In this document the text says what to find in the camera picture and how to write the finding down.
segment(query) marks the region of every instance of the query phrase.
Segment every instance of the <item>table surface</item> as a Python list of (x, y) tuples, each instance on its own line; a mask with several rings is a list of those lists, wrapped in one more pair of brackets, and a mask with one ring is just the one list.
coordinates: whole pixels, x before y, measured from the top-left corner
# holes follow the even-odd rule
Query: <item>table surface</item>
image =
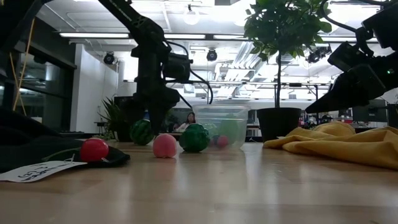
[(246, 143), (156, 159), (114, 143), (124, 167), (0, 183), (1, 223), (396, 224), (398, 173)]

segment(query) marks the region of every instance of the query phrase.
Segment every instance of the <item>paper label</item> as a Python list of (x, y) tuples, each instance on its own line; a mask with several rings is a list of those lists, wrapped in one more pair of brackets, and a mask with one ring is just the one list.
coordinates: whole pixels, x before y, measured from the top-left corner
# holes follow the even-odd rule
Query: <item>paper label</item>
[(0, 181), (18, 183), (35, 182), (62, 170), (87, 164), (86, 162), (49, 161), (16, 168), (0, 174)]

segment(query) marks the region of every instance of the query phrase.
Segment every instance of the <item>person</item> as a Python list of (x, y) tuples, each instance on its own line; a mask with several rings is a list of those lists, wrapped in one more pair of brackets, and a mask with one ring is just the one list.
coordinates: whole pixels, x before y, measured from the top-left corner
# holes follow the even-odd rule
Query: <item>person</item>
[(197, 121), (195, 120), (195, 114), (194, 112), (191, 112), (188, 114), (187, 116), (187, 120), (181, 124), (180, 127), (178, 127), (175, 132), (184, 132), (186, 130), (186, 128), (190, 125), (190, 124), (195, 124)]

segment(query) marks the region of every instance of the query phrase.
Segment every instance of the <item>yellow cloth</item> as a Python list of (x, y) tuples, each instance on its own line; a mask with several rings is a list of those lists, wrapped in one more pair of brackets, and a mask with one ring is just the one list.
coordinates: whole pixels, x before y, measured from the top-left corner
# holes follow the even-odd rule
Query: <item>yellow cloth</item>
[(392, 127), (355, 134), (350, 125), (335, 121), (314, 130), (296, 128), (283, 139), (266, 141), (264, 148), (398, 169), (398, 129)]

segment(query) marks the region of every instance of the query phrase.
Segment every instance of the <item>plastic container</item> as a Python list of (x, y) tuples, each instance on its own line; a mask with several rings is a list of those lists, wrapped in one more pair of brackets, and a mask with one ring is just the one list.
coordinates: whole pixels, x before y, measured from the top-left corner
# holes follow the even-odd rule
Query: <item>plastic container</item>
[(211, 146), (228, 146), (236, 149), (242, 147), (246, 138), (249, 109), (248, 106), (193, 106), (193, 112), (195, 113), (197, 123), (202, 124), (209, 130)]

